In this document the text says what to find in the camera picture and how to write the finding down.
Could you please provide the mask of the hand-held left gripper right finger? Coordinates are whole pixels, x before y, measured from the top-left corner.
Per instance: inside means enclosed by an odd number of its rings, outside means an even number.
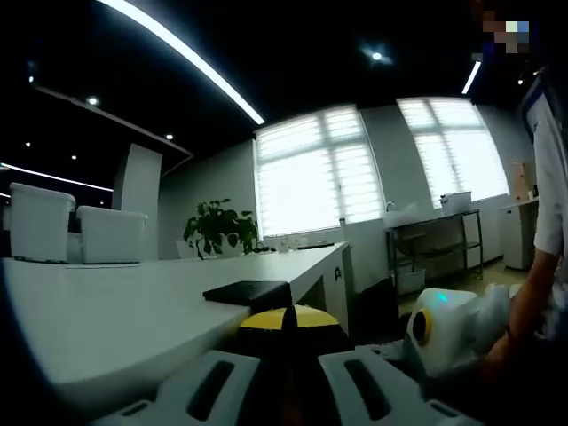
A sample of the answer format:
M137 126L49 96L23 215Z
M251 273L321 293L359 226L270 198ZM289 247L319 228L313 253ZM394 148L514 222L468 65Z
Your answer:
M300 407L310 425L479 425L423 396L371 346L355 346L327 312L296 304L292 336Z

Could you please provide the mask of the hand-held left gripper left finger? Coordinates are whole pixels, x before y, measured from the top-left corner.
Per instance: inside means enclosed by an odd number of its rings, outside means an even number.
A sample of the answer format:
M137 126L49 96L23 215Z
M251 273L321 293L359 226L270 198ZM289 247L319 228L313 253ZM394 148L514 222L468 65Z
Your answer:
M238 425L266 373L267 338L281 331L287 308L257 313L239 327L237 346L251 353L211 350L180 368L141 399L93 425Z

